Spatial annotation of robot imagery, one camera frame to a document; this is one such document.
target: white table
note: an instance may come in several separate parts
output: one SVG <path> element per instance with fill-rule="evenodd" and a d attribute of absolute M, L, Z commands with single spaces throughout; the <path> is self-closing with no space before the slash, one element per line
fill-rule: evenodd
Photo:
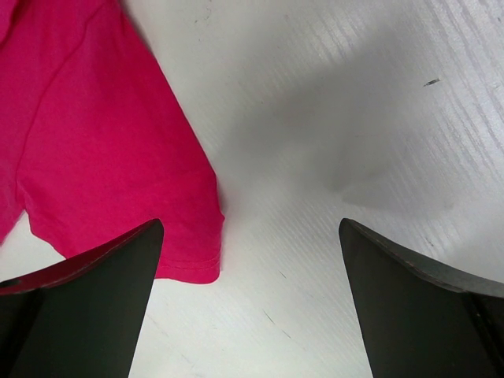
<path fill-rule="evenodd" d="M 215 284 L 154 284 L 131 377 L 369 378 L 342 217 L 504 281 L 502 2 L 130 6 L 227 215 Z M 24 217 L 0 279 L 59 259 Z"/>

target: shoulder seam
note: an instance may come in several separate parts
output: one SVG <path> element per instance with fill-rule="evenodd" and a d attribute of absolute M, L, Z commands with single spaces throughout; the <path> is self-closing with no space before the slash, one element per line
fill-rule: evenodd
<path fill-rule="evenodd" d="M 79 50 L 79 48 L 83 45 L 84 40 L 86 39 L 86 34 L 87 34 L 87 27 L 89 26 L 89 23 L 96 17 L 96 15 L 99 13 L 99 11 L 107 4 L 107 2 L 103 2 L 97 9 L 94 10 L 94 12 L 86 19 L 84 22 L 84 28 L 83 28 L 83 33 L 77 42 L 77 44 L 69 51 L 68 54 L 65 55 L 63 58 L 63 61 L 61 64 L 54 70 L 52 73 L 51 77 L 49 78 L 49 82 L 47 85 L 44 87 L 42 90 L 42 94 L 40 95 L 39 101 L 37 102 L 37 105 L 35 107 L 35 112 L 33 113 L 33 117 L 30 122 L 30 126 L 28 127 L 28 131 L 26 133 L 26 137 L 24 138 L 24 144 L 23 148 L 21 149 L 21 155 L 19 157 L 19 161 L 17 162 L 16 166 L 16 172 L 14 174 L 14 183 L 15 183 L 15 191 L 14 195 L 16 196 L 16 199 L 18 199 L 18 190 L 19 190 L 19 185 L 18 185 L 18 174 L 19 174 L 19 169 L 21 166 L 21 162 L 23 161 L 24 153 L 26 151 L 26 146 L 28 145 L 28 139 L 30 138 L 30 134 L 32 133 L 33 125 L 37 119 L 37 116 L 39 115 L 39 108 L 42 104 L 43 99 L 46 97 L 46 93 L 48 92 L 49 88 L 53 84 L 53 82 L 56 80 L 58 77 L 59 73 L 61 70 L 66 66 L 68 61 L 72 58 L 72 56 Z"/>

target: black plastic object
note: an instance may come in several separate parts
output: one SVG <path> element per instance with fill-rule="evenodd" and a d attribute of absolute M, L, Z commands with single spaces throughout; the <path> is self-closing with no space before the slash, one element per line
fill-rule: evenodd
<path fill-rule="evenodd" d="M 127 377 L 162 240 L 153 220 L 0 283 L 0 377 Z"/>
<path fill-rule="evenodd" d="M 341 222 L 339 237 L 374 378 L 504 376 L 502 283 L 451 268 L 353 220 Z"/>

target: pink shirt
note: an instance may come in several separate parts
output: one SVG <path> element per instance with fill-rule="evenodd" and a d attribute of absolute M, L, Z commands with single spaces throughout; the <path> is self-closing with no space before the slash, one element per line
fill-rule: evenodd
<path fill-rule="evenodd" d="M 117 0 L 1 0 L 0 104 L 0 242 L 23 210 L 66 258 L 159 218 L 157 277 L 218 277 L 215 174 Z"/>

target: shirt collar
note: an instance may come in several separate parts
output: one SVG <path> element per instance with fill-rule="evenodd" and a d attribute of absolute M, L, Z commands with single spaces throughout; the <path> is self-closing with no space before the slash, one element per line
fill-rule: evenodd
<path fill-rule="evenodd" d="M 14 8 L 20 0 L 0 0 L 0 43 L 9 33 Z"/>

